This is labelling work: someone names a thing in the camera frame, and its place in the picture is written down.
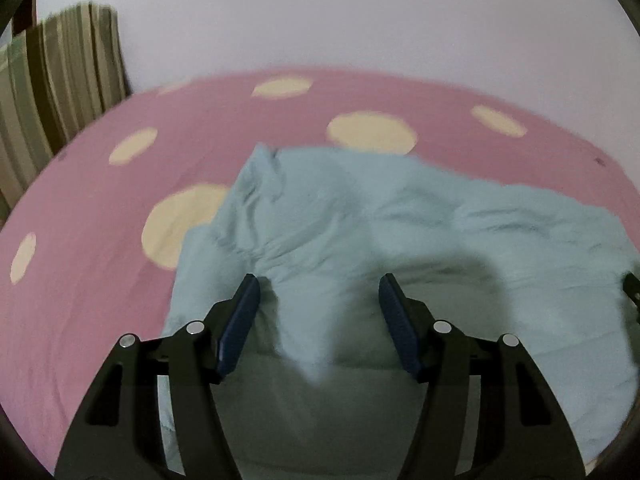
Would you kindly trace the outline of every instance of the folded cloth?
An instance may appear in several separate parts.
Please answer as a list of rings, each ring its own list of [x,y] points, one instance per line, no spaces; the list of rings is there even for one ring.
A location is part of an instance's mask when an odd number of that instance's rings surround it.
[[[392,272],[466,334],[518,335],[588,462],[636,392],[638,327],[620,283],[637,261],[617,218],[548,190],[410,156],[258,146],[213,222],[186,235],[163,335],[255,274],[257,318],[238,368],[214,387],[243,477],[395,478],[425,387],[402,371],[378,305]]]

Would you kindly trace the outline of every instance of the pink fabric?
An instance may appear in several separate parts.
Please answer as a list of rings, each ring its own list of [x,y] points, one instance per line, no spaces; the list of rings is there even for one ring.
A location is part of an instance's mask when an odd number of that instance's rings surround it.
[[[303,95],[252,97],[270,76],[313,80]],[[485,105],[526,126],[497,133],[470,110]],[[53,469],[66,429],[119,336],[157,337],[174,272],[142,251],[153,206],[203,182],[230,185],[257,142],[330,143],[340,113],[373,110],[418,134],[413,153],[469,176],[529,184],[603,206],[640,247],[640,197],[619,165],[549,121],[464,88],[394,76],[286,70],[200,80],[164,95],[139,94],[89,126],[20,201],[0,233],[0,402],[25,442]],[[139,157],[110,166],[114,147],[136,130],[158,137]],[[36,253],[15,285],[10,268],[28,233]]]

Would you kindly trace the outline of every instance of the striped pillow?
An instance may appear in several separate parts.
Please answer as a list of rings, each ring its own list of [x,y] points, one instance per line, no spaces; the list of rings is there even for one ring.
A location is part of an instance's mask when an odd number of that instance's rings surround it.
[[[111,7],[79,4],[0,48],[0,226],[51,158],[128,95]]]

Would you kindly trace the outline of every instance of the polka dot bed sheet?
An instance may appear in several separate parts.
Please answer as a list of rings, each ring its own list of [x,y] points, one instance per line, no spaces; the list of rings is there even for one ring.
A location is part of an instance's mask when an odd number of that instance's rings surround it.
[[[258,142],[417,155],[607,208],[640,247],[640,197],[545,118],[437,82],[342,70],[206,78],[134,95],[61,152],[0,232],[0,399],[53,469],[119,336],[161,333],[184,234]]]

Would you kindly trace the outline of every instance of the metal pin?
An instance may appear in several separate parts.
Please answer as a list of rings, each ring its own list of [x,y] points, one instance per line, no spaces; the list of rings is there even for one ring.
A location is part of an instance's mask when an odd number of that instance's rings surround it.
[[[122,346],[123,348],[129,348],[135,342],[136,342],[136,336],[134,336],[133,334],[125,334],[120,338],[120,341],[119,341],[120,346]]]
[[[436,321],[433,324],[433,329],[441,334],[448,334],[451,332],[451,325],[446,321]]]
[[[514,336],[513,334],[505,334],[502,336],[502,341],[507,346],[518,346],[520,344],[520,340]]]
[[[187,332],[189,332],[191,335],[199,334],[203,330],[204,330],[204,323],[201,321],[191,321],[187,325]]]

